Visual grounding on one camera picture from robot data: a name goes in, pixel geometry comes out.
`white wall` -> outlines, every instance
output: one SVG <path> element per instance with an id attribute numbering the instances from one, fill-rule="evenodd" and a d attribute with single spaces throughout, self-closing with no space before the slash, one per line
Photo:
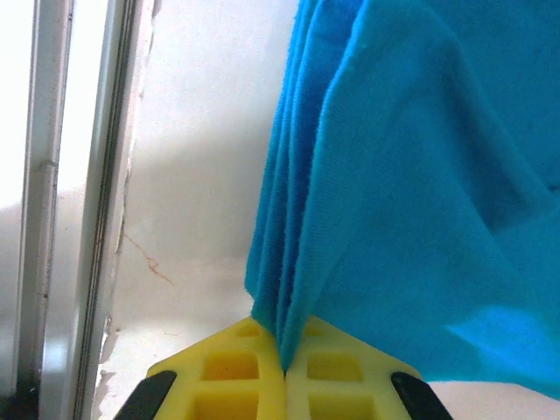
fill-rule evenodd
<path id="1" fill-rule="evenodd" d="M 102 357 L 103 419 L 150 365 L 249 313 L 244 264 L 296 7 L 163 0 Z M 459 420 L 554 418 L 554 404 L 534 393 L 512 400 L 495 385 L 437 390 Z"/>

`blue towel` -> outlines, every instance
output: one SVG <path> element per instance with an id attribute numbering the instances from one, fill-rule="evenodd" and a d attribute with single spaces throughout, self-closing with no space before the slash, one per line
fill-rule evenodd
<path id="1" fill-rule="evenodd" d="M 246 287 L 428 381 L 560 397 L 560 2 L 302 0 Z"/>

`black plastic piece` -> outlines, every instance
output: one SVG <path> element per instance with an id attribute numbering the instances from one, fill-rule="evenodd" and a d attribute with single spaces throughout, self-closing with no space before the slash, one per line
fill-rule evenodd
<path id="1" fill-rule="evenodd" d="M 175 372 L 165 370 L 142 380 L 119 410 L 115 420 L 153 420 L 175 378 Z"/>
<path id="2" fill-rule="evenodd" d="M 392 374 L 391 381 L 411 420 L 453 420 L 426 382 L 404 372 Z"/>

